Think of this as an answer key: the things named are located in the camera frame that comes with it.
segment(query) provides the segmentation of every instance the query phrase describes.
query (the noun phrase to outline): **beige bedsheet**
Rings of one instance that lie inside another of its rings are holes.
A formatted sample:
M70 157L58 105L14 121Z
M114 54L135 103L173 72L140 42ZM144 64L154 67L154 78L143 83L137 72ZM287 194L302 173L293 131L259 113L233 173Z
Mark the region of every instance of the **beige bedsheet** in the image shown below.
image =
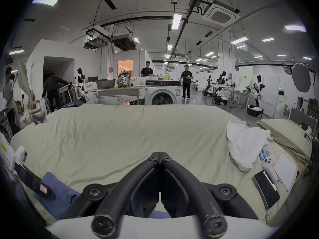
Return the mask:
M257 125L269 129L271 137L284 148L296 161L298 171L308 164L312 151L312 142L304 138L305 130L292 120L260 120Z
M43 124L31 124L12 139L14 150L22 145L28 151L26 166L39 177L51 172L56 178L82 192L91 183L119 181L133 167L155 151L167 152L200 181L229 183L265 221L265 207L252 177L261 171L259 157L249 172L242 172L229 155L227 122L245 122L215 106L112 106L83 104L47 116ZM277 159L279 145L266 146ZM271 208L278 211L289 192L277 184L280 200ZM26 192L42 217L54 218ZM156 210L162 210L158 204Z

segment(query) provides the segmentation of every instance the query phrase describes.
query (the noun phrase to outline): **man in black t-shirt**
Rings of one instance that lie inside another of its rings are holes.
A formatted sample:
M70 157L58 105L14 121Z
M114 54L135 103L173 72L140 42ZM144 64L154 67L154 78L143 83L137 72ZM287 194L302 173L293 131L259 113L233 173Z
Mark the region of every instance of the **man in black t-shirt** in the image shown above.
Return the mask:
M185 99L185 90L187 89L187 99L190 98L189 90L190 90L190 81L193 78L192 73L188 70L189 66L185 65L185 71L181 73L181 79L183 78L183 97L182 99Z
M142 70L141 70L141 77L145 77L145 76L153 76L153 69L150 68L150 62L149 61L146 61L145 65L146 67L144 67Z

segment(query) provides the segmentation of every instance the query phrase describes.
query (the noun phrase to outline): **notebook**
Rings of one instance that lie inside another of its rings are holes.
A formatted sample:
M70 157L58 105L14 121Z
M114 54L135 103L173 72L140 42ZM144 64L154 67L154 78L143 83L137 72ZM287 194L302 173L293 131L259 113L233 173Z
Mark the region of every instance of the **notebook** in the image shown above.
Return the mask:
M294 175L296 165L292 163L285 155L281 154L279 160L275 165L275 171L278 175L279 181L284 186L286 191L289 191L295 180Z

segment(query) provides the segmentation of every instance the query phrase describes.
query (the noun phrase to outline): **pipe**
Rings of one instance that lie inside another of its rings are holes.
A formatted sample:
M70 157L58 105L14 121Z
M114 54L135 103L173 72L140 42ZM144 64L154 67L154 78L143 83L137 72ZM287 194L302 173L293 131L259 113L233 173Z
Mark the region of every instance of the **pipe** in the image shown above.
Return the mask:
M183 33L184 28L185 28L186 24L188 23L188 19L189 19L190 15L192 14L192 11L193 11L193 9L195 8L196 3L197 3L197 0L193 0L192 3L191 3L191 5L190 5L189 8L188 8L188 11L187 11L187 14L186 14L186 18L185 18L185 20L184 20L184 22L183 22L183 24L182 24L182 26L181 26L181 30L180 30L180 32L179 32L179 34L178 34L178 37L177 37L176 41L175 41L174 48L172 49L172 52L171 52L171 56L170 56L170 58L169 58L169 61L171 60L171 57L172 57L172 55L174 54L174 51L175 51L175 49L176 49L176 47L177 47L177 45L178 45L178 41L179 41L179 39L181 38L181 34Z

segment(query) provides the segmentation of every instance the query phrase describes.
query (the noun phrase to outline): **person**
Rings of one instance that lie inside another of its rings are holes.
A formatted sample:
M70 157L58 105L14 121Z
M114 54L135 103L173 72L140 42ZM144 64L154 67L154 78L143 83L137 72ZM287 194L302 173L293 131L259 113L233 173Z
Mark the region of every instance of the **person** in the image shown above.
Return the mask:
M8 67L5 71L5 85L3 87L3 97L7 101L7 117L12 130L12 135L18 133L21 129L16 125L15 122L15 111L14 111L14 97L13 97L13 81L10 79L11 67Z
M185 65L184 66L185 71L181 73L181 79L183 78L183 96L182 99L185 99L185 90L187 90L187 99L189 100L190 95L189 95L189 90L190 90L190 81L193 78L192 72L189 71L189 66Z
M151 64L151 62L146 61L146 63L145 63L146 67L144 67L144 68L141 70L141 77L154 76L154 74L153 74L153 69L150 68L150 64Z
M58 109L61 109L58 82L64 85L69 84L67 81L62 80L59 77L56 77L55 73L51 73L51 76L46 79L43 85L42 98L45 96L46 91L48 91L48 99L50 101L50 111L52 113L54 112L53 99L55 99L55 103Z

